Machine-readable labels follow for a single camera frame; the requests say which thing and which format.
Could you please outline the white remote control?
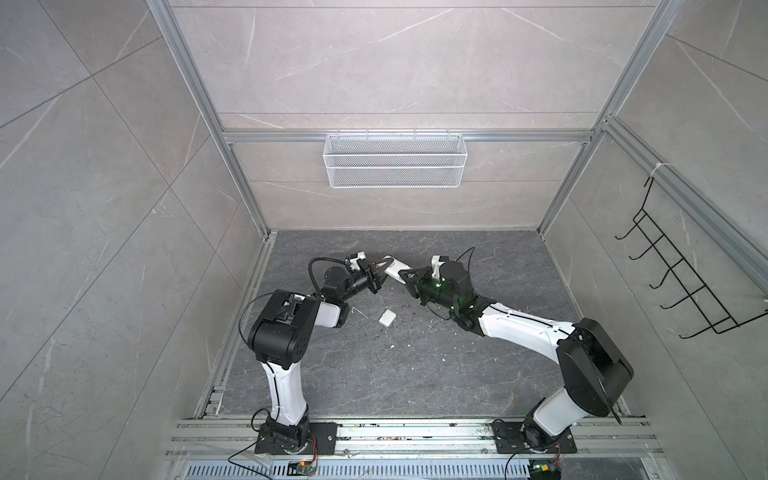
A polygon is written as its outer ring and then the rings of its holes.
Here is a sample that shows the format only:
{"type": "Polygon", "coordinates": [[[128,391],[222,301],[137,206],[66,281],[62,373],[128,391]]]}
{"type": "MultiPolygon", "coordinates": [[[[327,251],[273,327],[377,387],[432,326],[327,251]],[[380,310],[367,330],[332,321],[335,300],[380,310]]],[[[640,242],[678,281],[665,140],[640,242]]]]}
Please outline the white remote control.
{"type": "Polygon", "coordinates": [[[392,256],[385,256],[384,261],[386,263],[386,275],[396,280],[397,282],[400,282],[401,284],[405,284],[405,280],[400,275],[400,272],[404,270],[410,270],[411,267],[392,256]]]}

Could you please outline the white remote battery cover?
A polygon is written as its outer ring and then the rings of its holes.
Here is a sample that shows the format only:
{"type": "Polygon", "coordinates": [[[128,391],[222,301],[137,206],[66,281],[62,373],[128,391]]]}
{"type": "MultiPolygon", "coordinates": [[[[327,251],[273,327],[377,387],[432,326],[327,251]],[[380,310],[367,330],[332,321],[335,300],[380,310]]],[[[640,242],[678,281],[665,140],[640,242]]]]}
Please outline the white remote battery cover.
{"type": "Polygon", "coordinates": [[[396,317],[397,315],[395,312],[393,312],[390,309],[386,309],[384,313],[380,316],[378,323],[384,327],[389,327],[393,324],[396,317]]]}

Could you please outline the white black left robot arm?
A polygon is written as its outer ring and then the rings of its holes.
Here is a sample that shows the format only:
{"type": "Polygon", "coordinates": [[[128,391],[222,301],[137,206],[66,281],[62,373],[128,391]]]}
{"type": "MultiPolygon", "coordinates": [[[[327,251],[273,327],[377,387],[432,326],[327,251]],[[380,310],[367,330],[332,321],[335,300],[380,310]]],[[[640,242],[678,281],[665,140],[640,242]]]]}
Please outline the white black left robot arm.
{"type": "Polygon", "coordinates": [[[311,440],[309,407],[301,381],[301,360],[316,327],[339,328],[348,317],[348,300],[368,290],[377,293],[391,258],[372,261],[363,252],[345,260],[315,257],[308,262],[314,292],[277,289],[249,332],[242,337],[267,377],[271,405],[259,428],[288,453],[298,453],[311,440]]]}

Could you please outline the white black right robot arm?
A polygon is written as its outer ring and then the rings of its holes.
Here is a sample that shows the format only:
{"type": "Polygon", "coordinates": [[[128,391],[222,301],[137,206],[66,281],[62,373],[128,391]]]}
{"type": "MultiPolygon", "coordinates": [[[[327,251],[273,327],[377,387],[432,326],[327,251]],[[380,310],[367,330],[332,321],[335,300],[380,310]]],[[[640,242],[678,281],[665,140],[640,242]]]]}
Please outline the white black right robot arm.
{"type": "Polygon", "coordinates": [[[386,273],[421,305],[444,307],[463,330],[511,342],[559,366],[563,386],[533,407],[515,435],[525,448],[544,451],[585,417],[617,415],[615,405],[634,371],[597,321],[557,321],[508,307],[478,293],[464,264],[446,256],[418,269],[395,260],[386,273]]]}

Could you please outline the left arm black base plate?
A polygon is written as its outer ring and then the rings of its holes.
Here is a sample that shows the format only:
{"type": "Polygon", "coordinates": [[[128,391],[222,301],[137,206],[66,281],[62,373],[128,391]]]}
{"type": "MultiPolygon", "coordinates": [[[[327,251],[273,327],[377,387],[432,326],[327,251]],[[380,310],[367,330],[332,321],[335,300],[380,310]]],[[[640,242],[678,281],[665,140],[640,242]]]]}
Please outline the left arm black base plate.
{"type": "Polygon", "coordinates": [[[306,454],[317,451],[320,455],[335,452],[339,425],[334,422],[309,422],[297,426],[264,423],[254,447],[257,454],[306,454]]]}

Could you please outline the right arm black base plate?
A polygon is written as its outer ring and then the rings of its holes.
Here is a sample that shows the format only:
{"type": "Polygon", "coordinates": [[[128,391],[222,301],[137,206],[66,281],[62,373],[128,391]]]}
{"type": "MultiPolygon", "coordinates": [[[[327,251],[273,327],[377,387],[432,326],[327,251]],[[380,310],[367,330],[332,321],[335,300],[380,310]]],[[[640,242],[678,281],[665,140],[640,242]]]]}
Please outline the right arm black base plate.
{"type": "Polygon", "coordinates": [[[495,419],[490,423],[492,438],[500,454],[557,453],[575,454],[577,447],[567,428],[558,437],[551,437],[535,424],[495,419]]]}

